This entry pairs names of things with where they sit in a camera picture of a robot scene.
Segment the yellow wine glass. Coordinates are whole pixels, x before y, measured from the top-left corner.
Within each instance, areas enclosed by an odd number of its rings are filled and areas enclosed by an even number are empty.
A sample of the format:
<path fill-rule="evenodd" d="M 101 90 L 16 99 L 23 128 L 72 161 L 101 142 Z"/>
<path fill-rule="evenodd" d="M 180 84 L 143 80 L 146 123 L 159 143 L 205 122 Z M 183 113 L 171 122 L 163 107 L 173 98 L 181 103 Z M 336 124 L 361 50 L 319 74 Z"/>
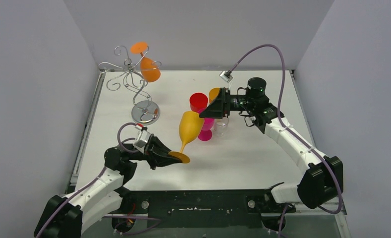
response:
<path fill-rule="evenodd" d="M 219 95 L 220 88 L 213 88 L 209 91 L 209 103 L 211 104 L 212 101 L 216 99 L 216 97 Z"/>
<path fill-rule="evenodd" d="M 182 163 L 190 162 L 189 156 L 183 153 L 187 144 L 194 141 L 202 130 L 204 119 L 199 117 L 199 113 L 186 111 L 183 113 L 179 124 L 179 137 L 181 140 L 181 148 L 179 151 L 170 151 L 168 155 L 179 159 Z"/>

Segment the clear wine glass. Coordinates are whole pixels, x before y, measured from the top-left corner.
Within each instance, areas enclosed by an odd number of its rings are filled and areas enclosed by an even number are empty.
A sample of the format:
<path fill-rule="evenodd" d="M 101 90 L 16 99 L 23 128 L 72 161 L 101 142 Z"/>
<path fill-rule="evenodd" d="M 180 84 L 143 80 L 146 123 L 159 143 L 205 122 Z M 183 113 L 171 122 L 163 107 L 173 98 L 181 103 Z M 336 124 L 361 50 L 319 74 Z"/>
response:
<path fill-rule="evenodd" d="M 215 119 L 215 124 L 213 126 L 214 134 L 217 137 L 222 137 L 227 132 L 229 119 L 224 117 L 222 119 Z"/>

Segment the red wine glass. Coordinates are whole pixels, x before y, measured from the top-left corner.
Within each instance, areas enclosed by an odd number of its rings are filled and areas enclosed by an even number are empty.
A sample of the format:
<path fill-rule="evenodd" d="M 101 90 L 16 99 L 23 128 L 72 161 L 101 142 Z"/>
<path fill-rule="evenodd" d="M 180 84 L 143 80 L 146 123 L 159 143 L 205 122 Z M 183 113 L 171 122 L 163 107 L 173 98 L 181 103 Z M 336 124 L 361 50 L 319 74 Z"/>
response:
<path fill-rule="evenodd" d="M 203 93 L 194 93 L 189 98 L 190 108 L 193 112 L 198 112 L 200 109 L 207 107 L 209 103 L 208 97 Z"/>

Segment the pink wine glass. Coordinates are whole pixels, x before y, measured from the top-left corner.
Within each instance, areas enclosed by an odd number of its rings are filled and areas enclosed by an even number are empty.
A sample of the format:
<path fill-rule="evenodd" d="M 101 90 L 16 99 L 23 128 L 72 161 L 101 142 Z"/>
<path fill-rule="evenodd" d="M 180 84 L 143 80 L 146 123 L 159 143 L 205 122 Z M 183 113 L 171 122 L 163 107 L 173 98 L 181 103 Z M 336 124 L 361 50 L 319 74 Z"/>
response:
<path fill-rule="evenodd" d="M 208 141 L 212 138 L 213 133 L 211 131 L 213 125 L 215 123 L 215 119 L 213 118 L 204 118 L 204 124 L 202 129 L 198 135 L 198 139 L 201 141 Z"/>

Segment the orange wine glass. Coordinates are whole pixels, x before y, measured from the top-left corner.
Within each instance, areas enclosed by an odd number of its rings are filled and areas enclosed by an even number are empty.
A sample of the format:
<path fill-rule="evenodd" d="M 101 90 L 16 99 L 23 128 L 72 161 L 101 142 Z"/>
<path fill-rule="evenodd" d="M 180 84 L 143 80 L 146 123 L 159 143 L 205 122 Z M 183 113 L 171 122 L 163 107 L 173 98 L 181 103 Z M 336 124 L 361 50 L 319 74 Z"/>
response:
<path fill-rule="evenodd" d="M 152 59 L 147 57 L 147 53 L 149 52 L 149 46 L 146 42 L 140 41 L 133 44 L 130 48 L 130 51 L 133 54 L 139 54 L 141 59 L 139 60 L 139 67 L 143 78 L 151 83 L 157 81 L 161 72 L 159 70 L 159 66 Z"/>

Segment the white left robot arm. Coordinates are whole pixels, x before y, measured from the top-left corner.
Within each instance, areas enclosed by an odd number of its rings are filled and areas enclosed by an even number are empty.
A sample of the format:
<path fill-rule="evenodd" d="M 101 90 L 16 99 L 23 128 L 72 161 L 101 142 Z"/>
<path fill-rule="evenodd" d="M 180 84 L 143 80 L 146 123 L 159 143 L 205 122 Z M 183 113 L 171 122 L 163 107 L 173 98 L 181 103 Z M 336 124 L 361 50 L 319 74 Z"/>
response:
<path fill-rule="evenodd" d="M 130 191 L 125 184 L 133 178 L 138 161 L 146 161 L 152 170 L 190 162 L 182 151 L 171 151 L 158 137 L 146 132 L 107 149 L 104 160 L 102 170 L 89 183 L 49 199 L 33 233 L 35 238 L 79 238 L 108 213 L 129 212 L 132 199 L 127 196 Z"/>

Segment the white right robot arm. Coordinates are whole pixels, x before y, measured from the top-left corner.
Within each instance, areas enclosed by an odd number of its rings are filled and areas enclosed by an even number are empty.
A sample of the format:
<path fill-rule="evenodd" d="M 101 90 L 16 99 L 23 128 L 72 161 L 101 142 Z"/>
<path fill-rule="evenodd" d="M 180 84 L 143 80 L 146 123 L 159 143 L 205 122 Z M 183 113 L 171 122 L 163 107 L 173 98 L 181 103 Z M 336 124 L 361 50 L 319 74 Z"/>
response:
<path fill-rule="evenodd" d="M 263 134 L 279 145 L 297 165 L 303 177 L 299 183 L 279 183 L 264 199 L 270 212 L 279 211 L 285 203 L 302 203 L 310 209 L 322 207 L 333 198 L 342 199 L 343 164 L 328 157 L 300 136 L 265 94 L 267 83 L 259 77 L 250 78 L 245 94 L 231 94 L 220 88 L 219 94 L 200 113 L 201 118 L 222 119 L 230 112 L 252 121 Z"/>

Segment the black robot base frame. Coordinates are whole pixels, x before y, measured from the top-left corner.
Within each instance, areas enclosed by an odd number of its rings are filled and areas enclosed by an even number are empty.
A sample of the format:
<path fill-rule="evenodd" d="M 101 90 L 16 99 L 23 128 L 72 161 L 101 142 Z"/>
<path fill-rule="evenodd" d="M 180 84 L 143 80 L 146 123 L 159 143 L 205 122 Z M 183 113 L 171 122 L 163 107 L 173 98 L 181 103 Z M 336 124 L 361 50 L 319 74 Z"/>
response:
<path fill-rule="evenodd" d="M 285 227 L 283 211 L 294 205 L 276 203 L 270 189 L 131 191 L 112 212 L 112 228 L 118 233 L 137 233 L 135 219 L 122 215 L 147 215 L 152 228 L 269 228 Z"/>

